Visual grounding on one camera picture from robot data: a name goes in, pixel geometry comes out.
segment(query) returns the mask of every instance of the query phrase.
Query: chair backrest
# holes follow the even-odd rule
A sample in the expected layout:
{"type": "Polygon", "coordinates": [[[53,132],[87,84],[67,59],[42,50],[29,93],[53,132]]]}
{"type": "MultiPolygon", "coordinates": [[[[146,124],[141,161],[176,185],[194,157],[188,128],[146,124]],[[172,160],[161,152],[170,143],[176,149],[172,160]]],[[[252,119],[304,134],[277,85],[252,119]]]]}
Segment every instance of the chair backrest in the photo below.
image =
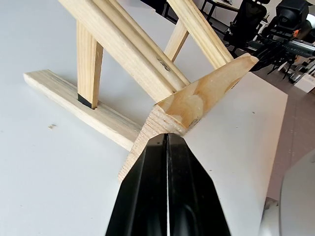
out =
{"type": "Polygon", "coordinates": [[[230,44],[242,47],[252,40],[258,32],[258,26],[266,16],[267,9],[252,0],[243,0],[234,22],[231,24],[230,44]]]}

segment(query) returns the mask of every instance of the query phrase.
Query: dust speck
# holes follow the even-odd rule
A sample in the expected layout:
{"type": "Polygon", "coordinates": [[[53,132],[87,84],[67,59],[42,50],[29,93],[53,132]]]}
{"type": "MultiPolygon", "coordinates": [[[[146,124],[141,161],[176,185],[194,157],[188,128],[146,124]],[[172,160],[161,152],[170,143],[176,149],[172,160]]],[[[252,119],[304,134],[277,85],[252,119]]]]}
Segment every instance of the dust speck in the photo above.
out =
{"type": "Polygon", "coordinates": [[[57,127],[55,124],[51,124],[51,125],[48,126],[48,128],[49,128],[50,130],[53,130],[55,127],[57,127]]]}

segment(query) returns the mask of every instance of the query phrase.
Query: wooden base board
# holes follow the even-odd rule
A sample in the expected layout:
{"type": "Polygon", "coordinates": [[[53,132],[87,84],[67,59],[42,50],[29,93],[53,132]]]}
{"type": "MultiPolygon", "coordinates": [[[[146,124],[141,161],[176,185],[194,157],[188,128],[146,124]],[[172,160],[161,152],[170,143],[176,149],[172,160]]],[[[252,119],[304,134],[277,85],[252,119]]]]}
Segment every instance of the wooden base board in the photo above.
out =
{"type": "Polygon", "coordinates": [[[77,100],[77,87],[50,70],[24,74],[25,81],[33,88],[63,106],[80,120],[130,151],[141,126],[105,104],[98,102],[95,110],[77,100]]]}

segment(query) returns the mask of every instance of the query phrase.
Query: wooden plank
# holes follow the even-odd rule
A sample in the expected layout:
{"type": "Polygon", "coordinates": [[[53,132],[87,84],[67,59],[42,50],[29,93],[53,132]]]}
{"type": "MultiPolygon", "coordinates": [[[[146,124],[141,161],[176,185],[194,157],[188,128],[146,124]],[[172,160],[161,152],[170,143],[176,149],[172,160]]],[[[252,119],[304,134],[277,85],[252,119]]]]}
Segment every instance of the wooden plank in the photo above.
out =
{"type": "Polygon", "coordinates": [[[214,69],[233,60],[230,52],[192,0],[167,1],[214,69]]]}
{"type": "Polygon", "coordinates": [[[174,62],[183,44],[185,43],[189,33],[182,23],[181,19],[177,21],[176,27],[168,41],[164,53],[174,62]]]}
{"type": "MultiPolygon", "coordinates": [[[[176,89],[180,90],[185,86],[189,85],[190,82],[186,79],[183,73],[173,64],[170,62],[169,58],[165,53],[161,50],[161,48],[156,45],[156,43],[147,35],[147,33],[136,23],[136,21],[125,11],[125,9],[116,1],[116,0],[108,0],[114,8],[131,24],[131,27],[134,28],[141,37],[150,45],[150,47],[154,50],[155,53],[165,62],[165,64],[172,70],[174,73],[180,78],[181,81],[177,82],[177,79],[167,79],[170,84],[176,89]]],[[[98,5],[101,9],[103,5],[103,1],[99,1],[100,4],[98,5]]]]}
{"type": "Polygon", "coordinates": [[[185,135],[257,61],[257,58],[244,54],[157,103],[143,125],[119,179],[124,179],[150,138],[161,133],[185,135]]]}
{"type": "Polygon", "coordinates": [[[78,100],[97,107],[103,47],[77,21],[78,100]]]}
{"type": "Polygon", "coordinates": [[[189,84],[113,0],[59,0],[156,102],[189,84]]]}
{"type": "Polygon", "coordinates": [[[95,110],[77,100],[76,86],[50,70],[24,74],[25,81],[47,97],[57,102],[80,120],[107,136],[126,150],[131,150],[140,126],[105,104],[98,102],[95,110]]]}

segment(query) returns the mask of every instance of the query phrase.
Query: wooden strut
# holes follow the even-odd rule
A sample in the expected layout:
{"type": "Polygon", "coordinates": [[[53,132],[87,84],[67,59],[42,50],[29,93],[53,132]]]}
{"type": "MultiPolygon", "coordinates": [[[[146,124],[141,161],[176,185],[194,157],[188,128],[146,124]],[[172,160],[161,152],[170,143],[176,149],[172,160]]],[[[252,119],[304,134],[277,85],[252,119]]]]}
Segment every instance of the wooden strut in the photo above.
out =
{"type": "Polygon", "coordinates": [[[244,54],[153,106],[119,179],[125,178],[150,138],[162,133],[185,135],[257,62],[244,54]]]}
{"type": "Polygon", "coordinates": [[[183,33],[185,30],[182,25],[191,34],[214,69],[218,69],[233,60],[230,52],[192,0],[167,0],[167,2],[179,18],[179,25],[176,25],[166,47],[167,50],[165,50],[172,61],[175,60],[187,38],[187,35],[183,33]]]}
{"type": "Polygon", "coordinates": [[[103,47],[77,22],[78,100],[95,109],[98,102],[103,47]]]}
{"type": "Polygon", "coordinates": [[[167,57],[174,62],[179,51],[184,45],[189,33],[182,23],[181,19],[178,20],[175,29],[172,33],[172,36],[166,46],[164,53],[167,57]]]}
{"type": "Polygon", "coordinates": [[[59,2],[155,102],[189,84],[180,70],[115,0],[59,2]]]}

